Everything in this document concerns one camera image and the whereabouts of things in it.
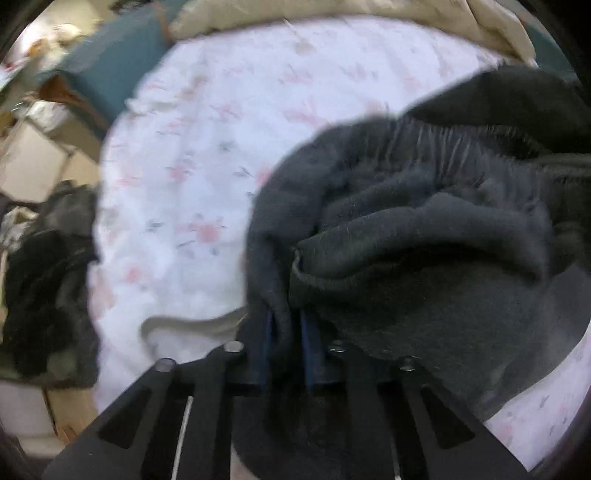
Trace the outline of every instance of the pink flower print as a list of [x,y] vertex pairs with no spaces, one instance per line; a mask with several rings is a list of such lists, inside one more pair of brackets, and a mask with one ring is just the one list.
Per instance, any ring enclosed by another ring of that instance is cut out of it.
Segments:
[[236,102],[228,102],[223,105],[210,105],[210,107],[217,112],[218,119],[225,124],[242,118],[242,109]]
[[314,83],[314,79],[308,70],[294,70],[290,66],[290,71],[283,75],[283,82],[312,85]]
[[119,178],[119,180],[117,181],[117,184],[120,187],[136,188],[136,187],[139,187],[142,185],[142,181],[141,181],[141,178],[139,178],[135,175],[124,174]]
[[142,277],[142,271],[138,267],[131,267],[125,274],[125,282],[129,285],[133,285],[140,281]]
[[324,127],[329,123],[326,118],[322,118],[318,115],[316,112],[316,104],[312,99],[303,102],[301,108],[298,110],[284,110],[283,116],[291,124],[306,124],[315,128]]
[[314,53],[316,51],[316,48],[314,47],[314,45],[312,45],[312,43],[309,42],[309,40],[303,38],[294,45],[294,51],[298,55],[303,57]]
[[257,172],[256,174],[256,186],[259,188],[262,187],[267,180],[271,177],[272,170],[270,168],[264,168],[263,170]]
[[503,423],[498,432],[495,432],[496,438],[506,447],[513,441],[513,427],[507,423]]
[[341,68],[341,71],[345,74],[345,76],[353,80],[355,83],[363,82],[368,77],[367,72],[360,63],[355,64],[355,67],[353,68]]
[[205,244],[217,242],[220,238],[220,229],[214,223],[205,223],[197,227],[197,237]]
[[215,222],[206,222],[201,213],[196,213],[192,222],[177,225],[175,231],[177,233],[194,232],[197,235],[197,240],[210,244],[217,242],[220,239],[222,229],[226,228],[222,225],[222,220],[222,218],[218,218]]
[[231,69],[224,70],[223,74],[224,77],[234,77],[244,72],[254,73],[254,71],[255,69],[252,66],[245,67],[243,65],[238,65],[236,67],[232,67]]
[[174,182],[182,183],[193,173],[195,163],[192,160],[184,159],[178,161],[174,167],[166,167],[166,169]]
[[367,115],[383,115],[388,112],[388,104],[378,100],[368,100],[365,102],[365,113]]

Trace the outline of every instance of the white fabric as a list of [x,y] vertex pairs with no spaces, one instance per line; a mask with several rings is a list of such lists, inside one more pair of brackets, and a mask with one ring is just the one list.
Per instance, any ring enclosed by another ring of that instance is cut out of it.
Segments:
[[[139,83],[103,147],[101,261],[89,274],[103,346],[98,409],[156,358],[201,358],[233,336],[239,312],[213,319],[244,304],[250,209],[283,156],[331,125],[398,114],[499,59],[436,30],[372,17],[266,25],[176,45]],[[153,316],[185,321],[152,329],[144,322]],[[551,448],[529,434],[547,421],[531,407],[558,382],[546,406],[571,392],[571,419],[589,387],[589,365],[570,368],[578,390],[554,376],[488,423],[529,467]]]

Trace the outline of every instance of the bolt head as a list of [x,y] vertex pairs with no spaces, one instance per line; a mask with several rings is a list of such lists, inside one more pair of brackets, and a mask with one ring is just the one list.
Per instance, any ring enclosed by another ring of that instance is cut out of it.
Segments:
[[244,343],[239,342],[238,340],[232,340],[230,342],[224,343],[223,349],[228,353],[239,353],[242,352],[244,348]]

